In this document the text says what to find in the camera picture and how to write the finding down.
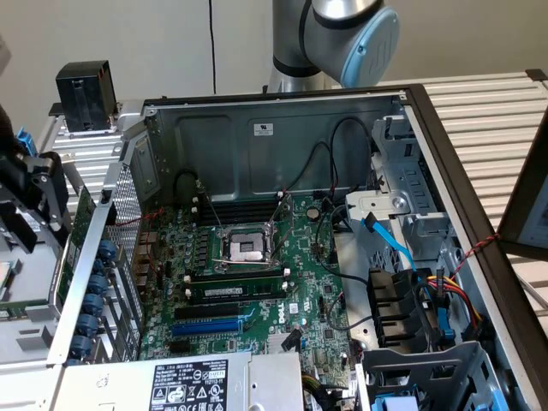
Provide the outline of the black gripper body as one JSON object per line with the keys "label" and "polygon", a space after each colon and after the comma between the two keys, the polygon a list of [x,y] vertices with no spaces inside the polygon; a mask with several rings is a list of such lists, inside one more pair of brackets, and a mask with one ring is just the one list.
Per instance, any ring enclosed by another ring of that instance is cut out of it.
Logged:
{"label": "black gripper body", "polygon": [[32,201],[29,156],[15,138],[11,121],[1,107],[1,183],[20,201]]}

